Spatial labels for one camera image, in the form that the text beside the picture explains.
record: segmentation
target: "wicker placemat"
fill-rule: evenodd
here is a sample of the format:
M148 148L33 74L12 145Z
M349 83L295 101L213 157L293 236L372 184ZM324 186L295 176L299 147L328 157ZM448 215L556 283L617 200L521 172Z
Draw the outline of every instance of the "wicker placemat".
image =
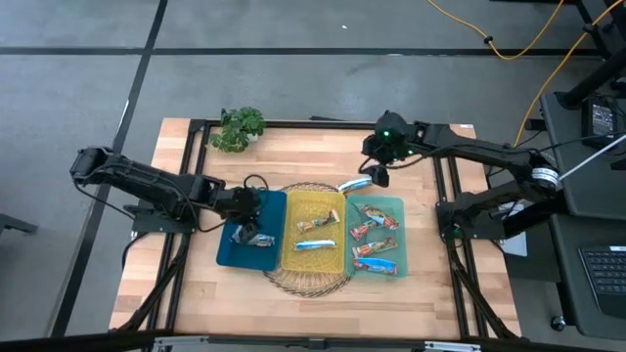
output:
M288 193L292 190L338 192L330 185L315 182L302 182L286 186L281 191ZM285 292L302 297L320 297L341 288L350 281L345 273L307 273L279 268L273 272L264 272L264 275L275 286Z

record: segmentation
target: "black desk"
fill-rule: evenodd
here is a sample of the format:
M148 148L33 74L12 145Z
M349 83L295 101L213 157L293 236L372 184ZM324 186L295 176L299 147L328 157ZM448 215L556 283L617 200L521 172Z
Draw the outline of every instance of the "black desk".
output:
M559 287L563 315L569 325L588 336L624 339L626 320L608 316L596 305L578 248L626 244L626 223L570 215L553 215L549 221L560 261Z
M582 136L580 110L563 108L555 94L543 95L540 102L553 145ZM621 100L620 107L626 110L626 101ZM623 119L620 123L619 129L624 129ZM595 152L581 143L557 148L557 167L564 173ZM612 162L623 157L626 155L600 155L563 180L565 200L572 215L626 220L626 171L610 169Z

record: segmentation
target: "green plant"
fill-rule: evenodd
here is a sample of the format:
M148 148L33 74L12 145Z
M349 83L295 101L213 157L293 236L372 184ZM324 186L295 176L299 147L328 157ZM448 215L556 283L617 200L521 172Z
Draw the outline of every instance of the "green plant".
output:
M246 107L221 113L222 133L209 136L209 143L222 152L243 152L248 144L248 135L262 136L265 120L261 111Z

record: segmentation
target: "wooden table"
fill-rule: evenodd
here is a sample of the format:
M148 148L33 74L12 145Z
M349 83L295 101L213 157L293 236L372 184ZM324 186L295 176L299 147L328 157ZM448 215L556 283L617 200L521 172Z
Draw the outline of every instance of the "wooden table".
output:
M190 119L166 118L156 142L152 166L178 173ZM475 137L472 126L453 130ZM338 185L355 178L366 130L268 128L241 154L209 148L204 174L241 185L250 173L263 175L271 189L310 181ZM463 191L487 188L482 165L458 160ZM447 163L444 173L449 177ZM190 171L193 172L194 157ZM221 267L215 256L221 229L192 237L176 317L176 332L193 334L325 336L371 338L459 338L459 328L445 247L434 215L438 200L431 159L390 173L387 189L371 187L359 194L404 200L409 275L406 279L356 278L320 298L302 298L273 286L261 272ZM448 198L452 187L447 181ZM208 211L202 226L218 223ZM150 234L129 251L111 327L130 318L152 289L164 235ZM482 293L507 327L519 333L507 268L502 253L488 241L473 241ZM157 326L163 327L169 293L164 295ZM470 331L476 334L469 295L465 292Z

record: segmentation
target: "caster wheel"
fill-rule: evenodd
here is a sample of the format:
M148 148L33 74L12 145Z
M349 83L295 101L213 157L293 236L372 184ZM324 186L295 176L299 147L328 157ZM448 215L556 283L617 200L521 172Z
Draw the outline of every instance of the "caster wheel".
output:
M563 331L565 330L565 319L563 316L556 316L552 318L550 322L550 327L555 331Z

